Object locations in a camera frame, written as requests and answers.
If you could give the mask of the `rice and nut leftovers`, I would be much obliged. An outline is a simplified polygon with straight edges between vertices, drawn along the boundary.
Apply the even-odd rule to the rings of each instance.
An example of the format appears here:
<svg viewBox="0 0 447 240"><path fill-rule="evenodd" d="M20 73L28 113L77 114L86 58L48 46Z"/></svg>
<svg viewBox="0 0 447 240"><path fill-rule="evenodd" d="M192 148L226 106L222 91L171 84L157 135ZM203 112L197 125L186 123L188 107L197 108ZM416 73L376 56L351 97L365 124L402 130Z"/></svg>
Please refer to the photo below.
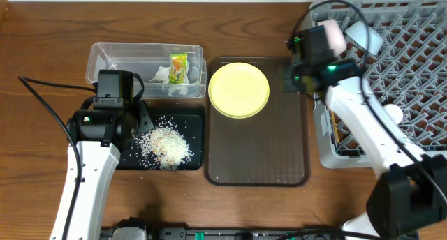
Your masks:
<svg viewBox="0 0 447 240"><path fill-rule="evenodd" d="M139 166L149 170L178 170L194 156L172 117L155 119L155 127L134 139Z"/></svg>

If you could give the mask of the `pink round plate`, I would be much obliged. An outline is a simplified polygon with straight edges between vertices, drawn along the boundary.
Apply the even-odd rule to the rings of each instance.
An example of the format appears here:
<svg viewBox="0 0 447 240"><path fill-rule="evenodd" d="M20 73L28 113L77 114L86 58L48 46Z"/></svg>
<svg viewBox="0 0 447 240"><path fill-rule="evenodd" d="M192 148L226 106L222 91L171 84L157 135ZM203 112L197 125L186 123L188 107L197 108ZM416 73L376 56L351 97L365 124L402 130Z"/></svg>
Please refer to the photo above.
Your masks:
<svg viewBox="0 0 447 240"><path fill-rule="evenodd" d="M343 33L334 19L318 22L317 25L324 27L329 48L334 52L335 57L346 50L347 45Z"/></svg>

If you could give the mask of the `light blue bowl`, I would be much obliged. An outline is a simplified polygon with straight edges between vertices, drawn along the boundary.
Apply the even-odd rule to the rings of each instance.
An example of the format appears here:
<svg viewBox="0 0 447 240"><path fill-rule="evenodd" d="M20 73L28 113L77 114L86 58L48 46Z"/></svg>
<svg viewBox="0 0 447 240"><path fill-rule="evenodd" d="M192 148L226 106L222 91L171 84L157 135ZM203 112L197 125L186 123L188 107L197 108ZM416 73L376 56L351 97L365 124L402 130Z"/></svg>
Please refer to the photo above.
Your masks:
<svg viewBox="0 0 447 240"><path fill-rule="evenodd" d="M369 53L377 55L384 39L371 27L362 21L357 21L345 31L346 35Z"/></svg>

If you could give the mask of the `green snack wrapper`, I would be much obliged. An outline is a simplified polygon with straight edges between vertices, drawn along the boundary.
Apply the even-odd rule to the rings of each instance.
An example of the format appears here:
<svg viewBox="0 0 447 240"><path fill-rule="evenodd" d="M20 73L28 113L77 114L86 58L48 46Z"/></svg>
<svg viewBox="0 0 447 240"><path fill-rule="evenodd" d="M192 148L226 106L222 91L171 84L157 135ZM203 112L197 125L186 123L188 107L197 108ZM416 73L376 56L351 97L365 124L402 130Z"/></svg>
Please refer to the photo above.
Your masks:
<svg viewBox="0 0 447 240"><path fill-rule="evenodd" d="M184 82L184 76L187 74L188 55L186 53L170 55L170 70L168 81L172 84L181 84Z"/></svg>

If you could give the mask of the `yellow round plate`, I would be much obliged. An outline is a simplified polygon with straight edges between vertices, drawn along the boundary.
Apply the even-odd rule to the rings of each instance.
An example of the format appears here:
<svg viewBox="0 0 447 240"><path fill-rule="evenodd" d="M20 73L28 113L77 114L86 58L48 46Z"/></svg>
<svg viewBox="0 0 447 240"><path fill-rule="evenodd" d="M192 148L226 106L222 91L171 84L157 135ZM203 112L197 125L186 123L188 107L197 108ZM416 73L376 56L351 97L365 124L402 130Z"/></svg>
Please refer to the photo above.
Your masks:
<svg viewBox="0 0 447 240"><path fill-rule="evenodd" d="M217 69L209 83L208 96L221 114L244 119L260 112L270 97L270 85L257 67L233 62Z"/></svg>

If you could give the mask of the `white cup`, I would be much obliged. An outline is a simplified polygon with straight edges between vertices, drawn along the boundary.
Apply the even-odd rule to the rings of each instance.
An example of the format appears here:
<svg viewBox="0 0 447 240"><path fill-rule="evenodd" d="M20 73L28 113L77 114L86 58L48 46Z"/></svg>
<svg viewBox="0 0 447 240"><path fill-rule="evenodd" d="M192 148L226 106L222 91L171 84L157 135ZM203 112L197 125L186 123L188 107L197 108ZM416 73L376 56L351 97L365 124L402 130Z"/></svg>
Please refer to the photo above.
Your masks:
<svg viewBox="0 0 447 240"><path fill-rule="evenodd" d="M399 124L402 122L404 118L404 113L400 107L394 104L387 104L384 105L383 108L388 113L388 115L395 124Z"/></svg>

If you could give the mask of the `wooden chopstick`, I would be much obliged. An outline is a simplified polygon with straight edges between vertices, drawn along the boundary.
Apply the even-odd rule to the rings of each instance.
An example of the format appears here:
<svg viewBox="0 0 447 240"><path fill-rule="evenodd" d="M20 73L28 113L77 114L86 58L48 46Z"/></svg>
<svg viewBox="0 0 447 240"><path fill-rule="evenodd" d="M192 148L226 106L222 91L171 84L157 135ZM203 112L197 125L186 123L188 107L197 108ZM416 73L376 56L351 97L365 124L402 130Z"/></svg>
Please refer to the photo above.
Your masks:
<svg viewBox="0 0 447 240"><path fill-rule="evenodd" d="M330 111L330 117L331 117L332 127L333 127L333 131L334 131L335 142L336 142L336 144L339 144L337 122L335 119L335 113L333 111Z"/></svg>

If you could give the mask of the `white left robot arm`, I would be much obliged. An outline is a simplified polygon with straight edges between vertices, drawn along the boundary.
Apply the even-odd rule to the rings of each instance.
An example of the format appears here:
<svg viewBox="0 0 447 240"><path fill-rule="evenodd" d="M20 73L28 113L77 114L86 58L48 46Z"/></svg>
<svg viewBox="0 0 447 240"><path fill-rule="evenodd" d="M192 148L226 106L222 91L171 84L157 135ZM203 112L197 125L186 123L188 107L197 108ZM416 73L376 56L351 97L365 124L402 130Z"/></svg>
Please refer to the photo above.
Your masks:
<svg viewBox="0 0 447 240"><path fill-rule="evenodd" d="M123 151L154 125L137 73L101 70L96 94L66 124L68 166L51 239L98 239L108 189Z"/></svg>

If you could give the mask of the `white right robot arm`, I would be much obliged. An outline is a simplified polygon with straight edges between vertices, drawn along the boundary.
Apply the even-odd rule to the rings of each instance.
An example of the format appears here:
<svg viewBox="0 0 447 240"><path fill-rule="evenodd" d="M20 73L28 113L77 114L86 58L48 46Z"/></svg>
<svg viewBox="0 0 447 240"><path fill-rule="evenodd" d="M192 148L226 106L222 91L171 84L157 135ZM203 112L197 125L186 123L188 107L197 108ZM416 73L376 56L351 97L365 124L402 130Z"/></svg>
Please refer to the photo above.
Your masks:
<svg viewBox="0 0 447 240"><path fill-rule="evenodd" d="M338 61L323 26L294 33L284 91L318 99L355 137L377 177L365 213L345 222L346 239L396 239L446 219L446 158L428 156L397 127L352 59Z"/></svg>

